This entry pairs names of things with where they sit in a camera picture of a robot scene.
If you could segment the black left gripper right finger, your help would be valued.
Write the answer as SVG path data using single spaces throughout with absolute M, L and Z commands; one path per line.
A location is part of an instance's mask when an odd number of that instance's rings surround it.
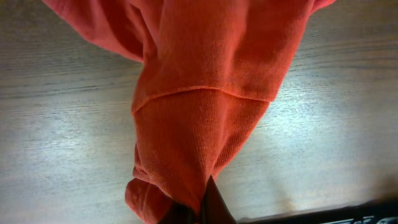
M 201 203 L 201 224 L 237 224 L 229 212 L 214 178 L 210 177 Z

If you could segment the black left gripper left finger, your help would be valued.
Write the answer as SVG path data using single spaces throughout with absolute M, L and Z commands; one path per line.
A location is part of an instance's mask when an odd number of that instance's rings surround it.
M 195 214 L 191 208 L 173 202 L 158 224 L 195 224 L 195 222 Z

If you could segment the orange soccer t-shirt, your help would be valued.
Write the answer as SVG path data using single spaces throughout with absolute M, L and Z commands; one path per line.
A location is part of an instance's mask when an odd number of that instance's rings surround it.
M 276 98 L 324 0 L 46 0 L 85 40 L 141 62 L 128 207 L 145 223 L 197 223 L 203 201 Z

